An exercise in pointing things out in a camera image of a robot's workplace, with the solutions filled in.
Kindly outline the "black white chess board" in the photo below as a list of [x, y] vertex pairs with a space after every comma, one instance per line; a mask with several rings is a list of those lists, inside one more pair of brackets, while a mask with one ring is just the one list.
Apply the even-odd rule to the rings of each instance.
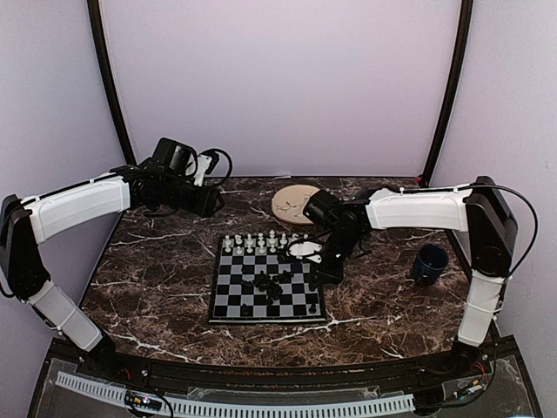
[[222, 235], [212, 281], [211, 324], [319, 323], [326, 321], [325, 296], [312, 264], [287, 255], [299, 236]]

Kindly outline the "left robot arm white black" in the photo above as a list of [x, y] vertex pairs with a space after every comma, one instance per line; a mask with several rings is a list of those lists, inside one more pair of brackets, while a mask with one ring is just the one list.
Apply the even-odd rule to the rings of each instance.
[[[125, 212], [145, 208], [182, 210], [209, 218], [224, 205], [220, 194], [232, 174], [232, 158], [218, 148], [198, 152], [161, 138], [154, 153], [137, 165], [112, 168], [92, 179], [53, 192], [20, 198], [11, 194], [1, 208], [1, 293], [30, 306], [58, 334], [89, 355], [88, 363], [105, 380], [123, 372], [111, 337], [78, 305], [85, 280], [64, 290], [54, 264], [69, 250], [71, 271], [85, 273], [100, 255], [109, 227]], [[70, 250], [67, 238], [79, 244]]]

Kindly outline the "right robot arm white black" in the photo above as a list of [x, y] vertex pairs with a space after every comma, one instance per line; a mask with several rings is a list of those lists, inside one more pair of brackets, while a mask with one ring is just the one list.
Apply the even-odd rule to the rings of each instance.
[[467, 233], [472, 279], [457, 333], [459, 345], [445, 357], [444, 369], [461, 378], [476, 366], [479, 347], [502, 307], [502, 290], [510, 280], [517, 221], [500, 189], [488, 176], [471, 184], [441, 188], [400, 187], [360, 190], [339, 199], [325, 190], [313, 194], [303, 214], [328, 234], [319, 244], [300, 239], [287, 254], [313, 262], [324, 282], [343, 279], [345, 259], [372, 231], [418, 228]]

